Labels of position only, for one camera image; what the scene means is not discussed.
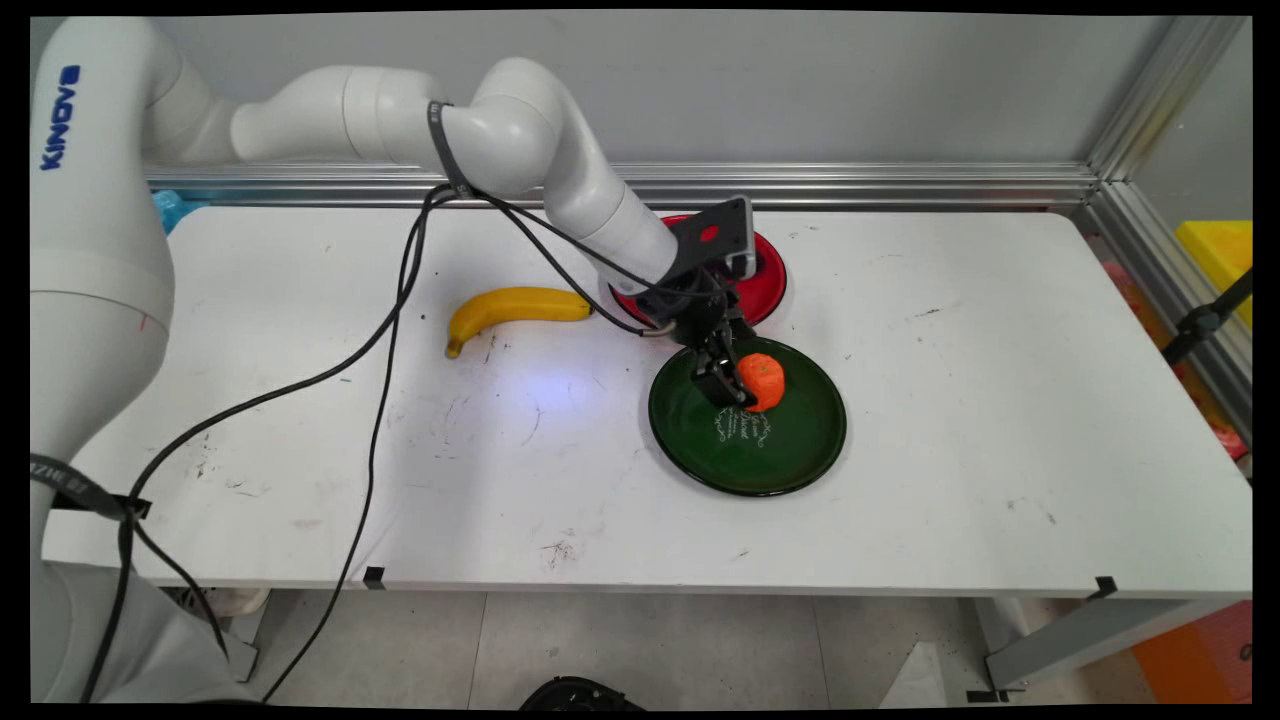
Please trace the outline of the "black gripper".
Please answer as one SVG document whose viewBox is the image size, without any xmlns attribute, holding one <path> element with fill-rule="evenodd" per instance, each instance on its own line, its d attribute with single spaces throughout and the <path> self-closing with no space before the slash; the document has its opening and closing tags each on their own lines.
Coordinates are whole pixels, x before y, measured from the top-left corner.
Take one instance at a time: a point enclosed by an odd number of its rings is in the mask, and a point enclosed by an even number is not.
<svg viewBox="0 0 1280 720">
<path fill-rule="evenodd" d="M 692 383 L 716 407 L 751 405 L 737 363 L 755 348 L 758 334 L 744 318 L 727 320 L 739 309 L 737 284 L 716 272 L 689 272 L 660 284 L 660 329 L 678 345 L 700 347 L 694 350 Z M 727 327 L 728 346 L 707 345 Z"/>
</svg>

